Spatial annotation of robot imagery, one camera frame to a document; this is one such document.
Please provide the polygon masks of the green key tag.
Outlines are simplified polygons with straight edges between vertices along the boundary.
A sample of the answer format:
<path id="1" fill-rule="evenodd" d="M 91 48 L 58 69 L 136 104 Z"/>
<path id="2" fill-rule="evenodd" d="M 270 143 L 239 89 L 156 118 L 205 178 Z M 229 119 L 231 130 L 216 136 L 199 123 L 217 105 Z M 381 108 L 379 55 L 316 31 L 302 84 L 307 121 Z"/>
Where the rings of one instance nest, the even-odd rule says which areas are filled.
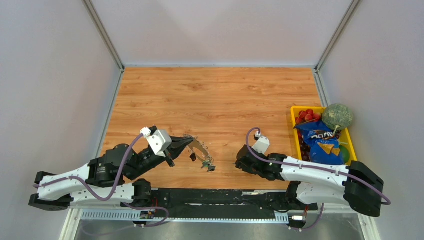
<path id="1" fill-rule="evenodd" d="M 208 167 L 211 163 L 209 161 L 202 162 L 202 168 Z"/>

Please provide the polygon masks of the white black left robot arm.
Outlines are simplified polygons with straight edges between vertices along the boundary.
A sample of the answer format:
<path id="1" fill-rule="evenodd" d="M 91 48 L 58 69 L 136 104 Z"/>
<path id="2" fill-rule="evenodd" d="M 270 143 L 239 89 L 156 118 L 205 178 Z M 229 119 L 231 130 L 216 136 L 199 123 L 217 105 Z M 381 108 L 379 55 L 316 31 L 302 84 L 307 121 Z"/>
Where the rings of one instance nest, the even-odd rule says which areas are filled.
<path id="1" fill-rule="evenodd" d="M 44 211 L 71 206 L 155 207 L 151 183 L 141 176 L 162 163 L 174 167 L 175 159 L 193 136 L 170 136 L 156 126 L 144 127 L 130 144 L 118 144 L 104 155 L 62 174 L 39 171 L 35 194 L 28 205 Z"/>

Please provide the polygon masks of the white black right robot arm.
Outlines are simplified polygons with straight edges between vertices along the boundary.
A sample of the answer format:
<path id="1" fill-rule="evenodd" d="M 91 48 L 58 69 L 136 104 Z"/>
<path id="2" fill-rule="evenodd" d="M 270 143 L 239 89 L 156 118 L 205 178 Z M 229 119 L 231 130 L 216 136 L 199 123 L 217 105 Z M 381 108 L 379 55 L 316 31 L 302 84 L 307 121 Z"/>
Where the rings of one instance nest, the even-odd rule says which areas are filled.
<path id="1" fill-rule="evenodd" d="M 244 145 L 237 153 L 235 166 L 269 181 L 288 181 L 285 201 L 292 209 L 303 204 L 338 204 L 377 218 L 382 205 L 389 204 L 383 198 L 384 181 L 360 161 L 350 165 L 320 164 L 279 153 L 265 156 Z"/>

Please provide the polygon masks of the black white key tag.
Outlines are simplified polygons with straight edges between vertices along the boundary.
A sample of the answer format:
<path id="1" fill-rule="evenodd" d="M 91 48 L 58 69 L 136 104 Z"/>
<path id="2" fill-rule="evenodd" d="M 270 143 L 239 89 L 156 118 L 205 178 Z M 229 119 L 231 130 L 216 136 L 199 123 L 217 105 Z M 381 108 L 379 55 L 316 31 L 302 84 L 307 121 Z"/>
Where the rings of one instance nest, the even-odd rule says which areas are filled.
<path id="1" fill-rule="evenodd" d="M 209 164 L 209 165 L 207 166 L 207 171 L 208 171 L 208 172 L 213 172 L 213 171 L 215 171 L 215 169 L 216 169 L 216 166 L 215 166 L 215 165 L 213 165 L 213 164 Z"/>

